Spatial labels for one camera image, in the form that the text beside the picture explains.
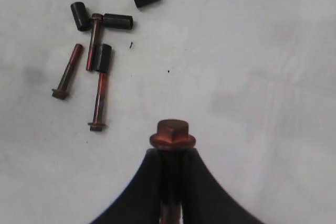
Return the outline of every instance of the rusty bolt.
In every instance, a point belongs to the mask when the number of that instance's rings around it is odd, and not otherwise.
[[[157,133],[150,137],[155,148],[166,151],[177,151],[192,148],[196,139],[189,135],[189,125],[185,121],[167,119],[157,125]]]
[[[89,47],[89,54],[88,54],[88,61],[86,64],[86,70],[92,71],[93,70],[93,64],[94,64],[94,58],[96,54],[96,48],[99,44],[100,39],[100,30],[103,22],[103,15],[99,13],[93,13],[92,14],[92,21],[93,21],[93,28],[91,31],[91,40],[90,40],[90,47]]]
[[[75,67],[79,61],[82,51],[83,51],[83,46],[81,44],[76,44],[74,47],[74,50],[72,51],[68,65],[62,76],[62,79],[58,85],[58,88],[53,89],[52,91],[53,97],[64,100],[68,96],[67,89],[70,83],[70,79],[74,75]]]

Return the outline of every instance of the stain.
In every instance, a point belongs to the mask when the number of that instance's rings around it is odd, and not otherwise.
[[[219,92],[214,95],[212,111],[245,127],[246,140],[253,140],[267,123],[271,83],[250,78],[240,91]]]
[[[26,67],[23,72],[23,78],[28,86],[36,86],[47,81],[44,72],[34,67]]]
[[[287,88],[277,109],[274,137],[308,141],[336,151],[336,100],[299,88]]]

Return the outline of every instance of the hex head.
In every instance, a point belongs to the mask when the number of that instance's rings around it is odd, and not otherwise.
[[[101,132],[105,128],[104,123],[88,123],[90,125],[90,131]]]
[[[91,16],[91,19],[93,21],[98,21],[98,22],[103,22],[103,18],[104,18],[104,16],[101,15],[100,13],[93,13],[92,16]]]
[[[68,96],[68,93],[59,89],[52,89],[52,96],[59,99],[59,100],[65,100],[65,98]]]
[[[194,147],[196,139],[189,135],[185,121],[168,119],[160,121],[157,133],[150,137],[150,143],[162,150],[183,150]]]

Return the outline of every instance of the white surface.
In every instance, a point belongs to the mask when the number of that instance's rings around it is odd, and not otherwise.
[[[107,124],[70,4],[133,15],[105,31]],[[266,224],[336,222],[336,0],[0,0],[0,222],[86,224],[122,192],[160,119],[190,123],[223,187]],[[66,102],[51,97],[75,43]]]

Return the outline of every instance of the hex head bolt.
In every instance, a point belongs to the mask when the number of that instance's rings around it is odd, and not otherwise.
[[[181,120],[163,120],[150,143],[162,157],[161,224],[179,224],[181,218],[182,164],[184,150],[194,147],[196,139],[189,135],[189,125]]]
[[[95,113],[93,115],[90,131],[102,131],[105,127],[103,122],[104,101],[108,84],[108,71],[110,67],[112,48],[109,45],[103,44],[97,48],[97,68],[99,72],[98,91],[96,96]]]
[[[89,47],[89,54],[88,54],[88,61],[86,64],[86,70],[92,71],[93,64],[94,64],[94,56],[95,50],[97,45],[99,44],[99,37],[100,37],[100,28],[103,22],[103,15],[94,13],[92,14],[92,21],[93,21],[93,29],[91,31],[91,41]]]
[[[53,97],[64,100],[68,96],[67,89],[69,86],[69,82],[75,71],[76,65],[79,61],[82,51],[83,46],[81,44],[76,44],[74,50],[72,51],[67,67],[65,68],[62,79],[58,85],[58,88],[53,89],[52,91]]]

